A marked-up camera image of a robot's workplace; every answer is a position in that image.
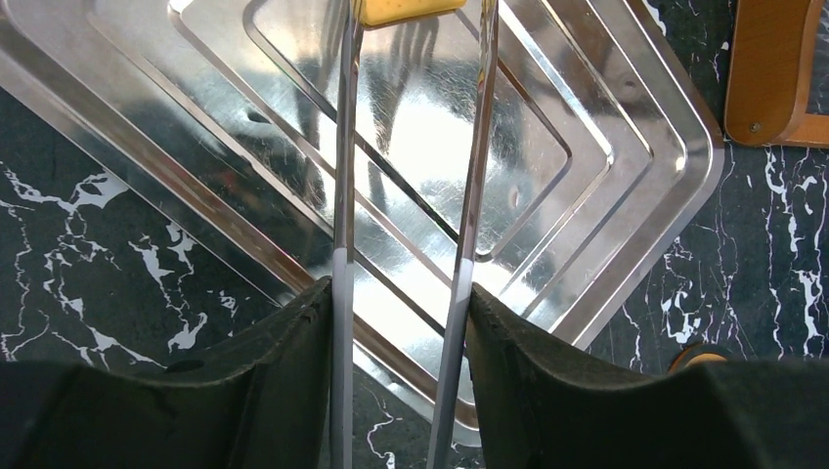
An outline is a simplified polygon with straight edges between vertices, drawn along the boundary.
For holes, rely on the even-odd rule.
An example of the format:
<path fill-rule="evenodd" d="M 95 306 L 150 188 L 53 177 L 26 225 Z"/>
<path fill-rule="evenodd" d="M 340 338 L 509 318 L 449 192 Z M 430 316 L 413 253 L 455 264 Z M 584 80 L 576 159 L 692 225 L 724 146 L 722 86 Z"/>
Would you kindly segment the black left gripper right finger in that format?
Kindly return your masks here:
<path fill-rule="evenodd" d="M 649 376 L 470 296 L 465 338 L 490 468 L 824 468 L 825 360 L 703 362 Z"/>

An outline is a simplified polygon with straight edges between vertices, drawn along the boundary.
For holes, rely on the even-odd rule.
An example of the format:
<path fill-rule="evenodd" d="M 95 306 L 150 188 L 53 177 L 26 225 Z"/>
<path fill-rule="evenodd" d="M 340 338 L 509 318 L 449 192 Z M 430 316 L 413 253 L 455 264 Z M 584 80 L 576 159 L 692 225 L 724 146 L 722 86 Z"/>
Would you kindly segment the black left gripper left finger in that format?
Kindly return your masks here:
<path fill-rule="evenodd" d="M 1 365 L 5 468 L 314 468 L 327 417 L 331 281 L 162 372 Z"/>

